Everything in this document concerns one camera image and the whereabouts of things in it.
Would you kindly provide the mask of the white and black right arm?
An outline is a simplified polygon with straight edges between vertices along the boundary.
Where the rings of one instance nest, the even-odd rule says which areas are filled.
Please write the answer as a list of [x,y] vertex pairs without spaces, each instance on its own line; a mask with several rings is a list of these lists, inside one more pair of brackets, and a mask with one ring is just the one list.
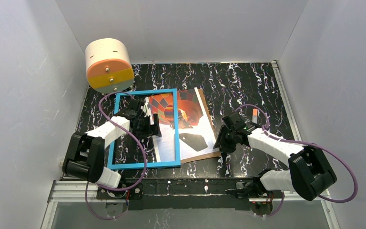
[[268,135],[255,123],[246,123],[238,113],[225,116],[215,148],[232,153],[238,144],[261,150],[284,163],[288,169],[265,169],[236,191],[228,193],[237,198],[270,194],[273,191],[295,192],[312,201],[337,181],[336,174],[321,149],[306,144],[297,145]]

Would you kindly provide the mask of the blue wooden picture frame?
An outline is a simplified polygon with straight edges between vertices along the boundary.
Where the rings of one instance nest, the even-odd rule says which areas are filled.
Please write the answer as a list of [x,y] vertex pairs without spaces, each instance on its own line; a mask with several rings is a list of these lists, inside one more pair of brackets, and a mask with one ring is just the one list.
[[[179,119],[178,119],[178,100],[177,100],[177,89],[161,89],[161,90],[143,90],[143,91],[132,91],[129,93],[126,92],[114,92],[115,97],[115,108],[114,113],[119,111],[120,108],[120,99],[122,96],[127,95],[153,95],[153,94],[173,94],[173,115],[174,115],[174,149],[175,149],[175,160],[168,162],[149,162],[147,163],[147,168],[166,168],[166,167],[180,167],[181,165],[181,157],[180,157],[180,139],[179,139]],[[113,154],[114,154],[114,141],[110,144],[109,156],[107,167],[112,170],[127,170],[127,169],[143,169],[144,163],[135,163],[135,164],[114,164],[113,163]]]

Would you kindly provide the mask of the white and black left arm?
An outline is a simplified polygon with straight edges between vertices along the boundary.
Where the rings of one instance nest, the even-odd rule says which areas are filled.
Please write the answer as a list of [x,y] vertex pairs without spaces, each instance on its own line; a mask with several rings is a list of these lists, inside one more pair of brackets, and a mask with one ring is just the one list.
[[104,165],[104,153],[110,143],[123,135],[133,135],[134,140],[161,137],[158,114],[152,114],[144,102],[134,100],[101,126],[85,133],[75,132],[63,161],[63,173],[98,186],[117,188],[121,175]]

